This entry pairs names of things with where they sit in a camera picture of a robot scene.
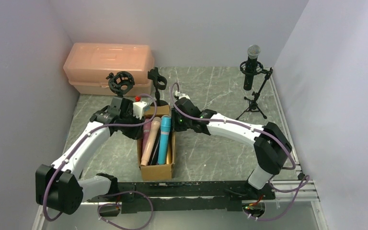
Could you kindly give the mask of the shock mount desk stand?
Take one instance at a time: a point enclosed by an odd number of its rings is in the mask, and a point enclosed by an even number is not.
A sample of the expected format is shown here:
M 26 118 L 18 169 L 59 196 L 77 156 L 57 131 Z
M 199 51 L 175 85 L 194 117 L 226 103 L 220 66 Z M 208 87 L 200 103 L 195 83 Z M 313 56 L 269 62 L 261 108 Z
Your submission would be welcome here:
M 120 71 L 116 74 L 111 72 L 106 79 L 111 92 L 119 97 L 124 97 L 135 85 L 133 76 L 127 71 Z

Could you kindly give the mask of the beige toy microphone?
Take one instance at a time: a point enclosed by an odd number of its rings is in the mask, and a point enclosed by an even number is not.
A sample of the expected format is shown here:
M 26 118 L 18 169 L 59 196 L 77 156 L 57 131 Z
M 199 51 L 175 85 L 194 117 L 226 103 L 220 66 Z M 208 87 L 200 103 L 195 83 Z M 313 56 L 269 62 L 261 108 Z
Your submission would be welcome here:
M 161 127 L 161 118 L 155 117 L 150 123 L 151 123 L 151 129 L 149 132 L 149 138 L 146 143 L 144 155 L 141 157 L 140 166 L 147 166 L 149 163 L 150 155 L 155 145 L 158 131 Z

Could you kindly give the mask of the brown cardboard box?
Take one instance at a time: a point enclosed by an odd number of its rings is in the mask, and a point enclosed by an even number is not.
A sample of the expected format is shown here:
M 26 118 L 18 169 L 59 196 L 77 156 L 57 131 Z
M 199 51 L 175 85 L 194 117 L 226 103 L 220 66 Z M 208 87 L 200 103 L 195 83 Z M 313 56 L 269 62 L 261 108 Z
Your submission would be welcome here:
M 144 113 L 144 117 L 146 119 L 150 119 L 154 113 L 154 107 L 150 107 Z M 170 115 L 170 106 L 161 106 L 157 107 L 156 116 L 162 117 L 163 115 Z M 141 177 L 143 181 L 164 181 L 170 180 L 173 178 L 173 171 L 175 166 L 175 158 L 176 158 L 176 144 L 175 144 L 175 132 L 171 129 L 170 133 L 172 134 L 172 164 L 162 164 L 162 165 L 147 165 L 147 166 L 140 166 L 140 161 L 142 157 L 142 139 L 138 139 L 136 141 L 137 144 L 137 157 L 138 157 L 138 166 L 141 171 Z

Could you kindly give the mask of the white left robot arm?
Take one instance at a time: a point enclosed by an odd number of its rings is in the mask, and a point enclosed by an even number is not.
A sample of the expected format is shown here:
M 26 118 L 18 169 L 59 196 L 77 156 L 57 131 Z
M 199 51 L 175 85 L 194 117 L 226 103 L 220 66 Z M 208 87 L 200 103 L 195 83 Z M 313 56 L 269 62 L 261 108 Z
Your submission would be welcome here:
M 36 202 L 45 208 L 71 215 L 82 202 L 97 196 L 119 192 L 118 179 L 99 173 L 80 180 L 88 160 L 117 131 L 126 137 L 142 138 L 144 113 L 150 104 L 115 96 L 110 105 L 96 111 L 77 140 L 50 165 L 40 165 L 35 172 Z

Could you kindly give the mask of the blue toy microphone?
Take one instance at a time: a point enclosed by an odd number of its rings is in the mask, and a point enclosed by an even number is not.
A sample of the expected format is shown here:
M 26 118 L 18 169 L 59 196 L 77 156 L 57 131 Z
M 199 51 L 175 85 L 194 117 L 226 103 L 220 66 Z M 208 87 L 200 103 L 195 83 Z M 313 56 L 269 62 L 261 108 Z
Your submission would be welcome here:
M 172 118 L 169 115 L 164 115 L 161 117 L 161 128 L 160 128 L 161 136 L 160 136 L 159 154 L 158 154 L 158 160 L 157 160 L 157 163 L 159 165 L 166 163 L 171 124 L 172 124 Z

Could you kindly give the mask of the black microphone grey grille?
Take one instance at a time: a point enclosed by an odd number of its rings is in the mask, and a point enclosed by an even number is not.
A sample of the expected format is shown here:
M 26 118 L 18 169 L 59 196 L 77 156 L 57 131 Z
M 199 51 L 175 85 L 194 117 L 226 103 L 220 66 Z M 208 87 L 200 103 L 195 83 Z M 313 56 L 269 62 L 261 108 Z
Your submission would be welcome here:
M 150 159 L 149 159 L 148 165 L 156 165 L 157 164 L 158 154 L 159 154 L 159 145 L 160 145 L 160 141 L 157 140 L 155 142 L 155 145 L 153 147 L 152 153 L 150 155 Z

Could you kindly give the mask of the clip mount desk stand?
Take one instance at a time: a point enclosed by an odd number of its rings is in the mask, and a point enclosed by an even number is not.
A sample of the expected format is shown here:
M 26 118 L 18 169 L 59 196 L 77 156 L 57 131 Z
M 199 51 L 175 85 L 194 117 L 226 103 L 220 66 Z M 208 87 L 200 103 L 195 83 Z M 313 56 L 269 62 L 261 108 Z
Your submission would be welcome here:
M 148 80 L 151 80 L 153 86 L 155 88 L 155 98 L 156 102 L 152 104 L 152 106 L 166 106 L 168 103 L 164 100 L 161 100 L 160 91 L 164 91 L 167 88 L 167 79 L 159 73 L 157 67 L 152 68 L 148 71 Z

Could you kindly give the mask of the gold microphone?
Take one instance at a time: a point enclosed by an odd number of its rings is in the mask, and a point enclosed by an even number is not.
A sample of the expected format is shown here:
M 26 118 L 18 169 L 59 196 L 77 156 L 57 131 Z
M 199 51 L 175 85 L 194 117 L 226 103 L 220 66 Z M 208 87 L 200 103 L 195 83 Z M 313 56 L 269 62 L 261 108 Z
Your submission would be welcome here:
M 169 134 L 169 139 L 168 139 L 168 146 L 167 146 L 167 155 L 166 155 L 166 164 L 172 164 L 173 161 L 173 151 L 172 151 L 172 144 L 171 144 L 171 140 L 172 140 L 172 134 Z

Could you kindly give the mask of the pink toy microphone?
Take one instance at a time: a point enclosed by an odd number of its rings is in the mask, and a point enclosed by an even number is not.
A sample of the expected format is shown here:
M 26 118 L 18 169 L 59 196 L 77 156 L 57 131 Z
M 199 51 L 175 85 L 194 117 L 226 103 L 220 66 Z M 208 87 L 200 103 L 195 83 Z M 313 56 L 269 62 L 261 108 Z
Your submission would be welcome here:
M 145 152 L 145 147 L 146 147 L 147 140 L 149 138 L 150 129 L 151 129 L 151 123 L 147 123 L 143 126 L 142 156 L 144 155 L 144 152 Z

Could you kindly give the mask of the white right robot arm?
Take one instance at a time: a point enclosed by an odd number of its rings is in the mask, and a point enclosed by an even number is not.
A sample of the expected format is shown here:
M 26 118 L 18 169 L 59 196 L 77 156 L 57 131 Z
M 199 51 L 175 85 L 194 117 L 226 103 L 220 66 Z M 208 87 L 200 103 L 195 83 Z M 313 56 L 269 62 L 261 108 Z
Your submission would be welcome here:
M 200 111 L 185 97 L 173 104 L 171 113 L 176 132 L 191 129 L 196 133 L 225 137 L 252 146 L 257 166 L 249 175 L 247 184 L 256 190 L 261 190 L 270 179 L 285 170 L 287 160 L 291 162 L 289 169 L 295 169 L 292 146 L 273 122 L 255 125 L 228 118 L 213 110 Z

